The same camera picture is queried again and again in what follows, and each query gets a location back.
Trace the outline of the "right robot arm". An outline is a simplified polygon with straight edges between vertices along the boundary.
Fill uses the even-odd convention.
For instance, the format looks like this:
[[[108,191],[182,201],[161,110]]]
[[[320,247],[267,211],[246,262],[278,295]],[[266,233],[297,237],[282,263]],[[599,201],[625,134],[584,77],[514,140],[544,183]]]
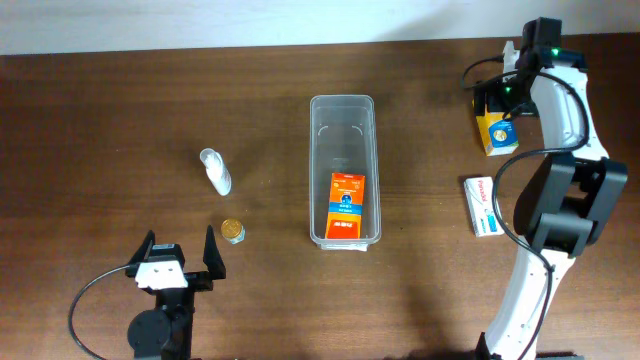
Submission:
[[[540,120],[544,146],[513,156],[493,179],[481,179],[475,199],[488,208],[480,228],[503,232],[517,246],[516,262],[500,309],[476,345],[477,359],[534,359],[536,342],[564,275],[594,244],[628,179],[625,164],[610,159],[591,117],[587,64],[561,45],[562,22],[539,17],[523,27],[519,48],[507,42],[496,61],[501,74],[471,85],[473,112],[484,148],[514,137],[519,116]],[[499,210],[497,189],[516,162],[543,161],[520,194],[513,223]]]

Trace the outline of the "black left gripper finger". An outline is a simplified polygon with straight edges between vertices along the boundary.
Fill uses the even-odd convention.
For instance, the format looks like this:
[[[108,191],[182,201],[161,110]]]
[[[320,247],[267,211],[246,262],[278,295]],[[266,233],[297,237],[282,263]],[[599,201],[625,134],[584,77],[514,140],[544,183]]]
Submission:
[[[131,259],[129,260],[129,265],[134,265],[143,262],[147,256],[149,251],[155,245],[155,234],[152,230],[149,230],[140,245],[140,247],[135,251]]]
[[[211,225],[208,225],[206,229],[203,263],[206,265],[212,280],[226,278],[226,266],[217,247],[214,230]]]

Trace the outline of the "white Panadol box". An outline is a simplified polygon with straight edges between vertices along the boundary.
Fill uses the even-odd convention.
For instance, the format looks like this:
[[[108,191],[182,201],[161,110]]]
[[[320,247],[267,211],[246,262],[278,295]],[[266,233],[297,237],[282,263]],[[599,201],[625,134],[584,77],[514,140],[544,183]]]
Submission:
[[[504,229],[498,223],[492,205],[493,179],[491,177],[467,178],[463,186],[475,235],[477,237],[503,235]]]

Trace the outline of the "orange medicine box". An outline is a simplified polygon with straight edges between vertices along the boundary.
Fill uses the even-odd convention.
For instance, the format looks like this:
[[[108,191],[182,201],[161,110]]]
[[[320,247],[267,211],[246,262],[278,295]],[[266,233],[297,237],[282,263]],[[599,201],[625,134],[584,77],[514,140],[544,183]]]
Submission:
[[[327,239],[359,239],[363,214],[364,175],[333,173],[325,237]]]

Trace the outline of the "white lotion bottle clear cap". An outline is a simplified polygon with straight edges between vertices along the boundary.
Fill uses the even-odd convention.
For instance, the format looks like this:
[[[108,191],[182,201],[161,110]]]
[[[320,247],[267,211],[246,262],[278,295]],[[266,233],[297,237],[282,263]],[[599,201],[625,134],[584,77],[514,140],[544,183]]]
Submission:
[[[200,160],[215,190],[221,196],[227,196],[232,189],[232,179],[221,154],[211,148],[205,148],[200,152]]]

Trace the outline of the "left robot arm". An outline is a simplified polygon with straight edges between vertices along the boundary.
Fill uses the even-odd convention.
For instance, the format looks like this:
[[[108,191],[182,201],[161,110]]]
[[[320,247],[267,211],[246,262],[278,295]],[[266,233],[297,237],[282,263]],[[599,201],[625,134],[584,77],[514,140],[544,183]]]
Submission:
[[[155,297],[155,306],[130,322],[127,340],[136,359],[189,359],[191,357],[195,295],[209,292],[216,280],[226,278],[226,267],[214,230],[206,230],[204,271],[186,272],[178,244],[160,244],[150,231],[127,263],[125,275],[139,289]]]

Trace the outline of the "yellow Woods medicine box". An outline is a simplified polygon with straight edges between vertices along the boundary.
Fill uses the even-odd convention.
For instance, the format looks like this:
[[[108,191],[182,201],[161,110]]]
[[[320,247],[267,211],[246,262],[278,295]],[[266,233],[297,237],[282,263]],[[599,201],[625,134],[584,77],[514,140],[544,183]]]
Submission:
[[[486,103],[485,116],[474,115],[487,156],[508,155],[519,146],[515,126],[503,118],[504,113],[504,110],[491,110]]]

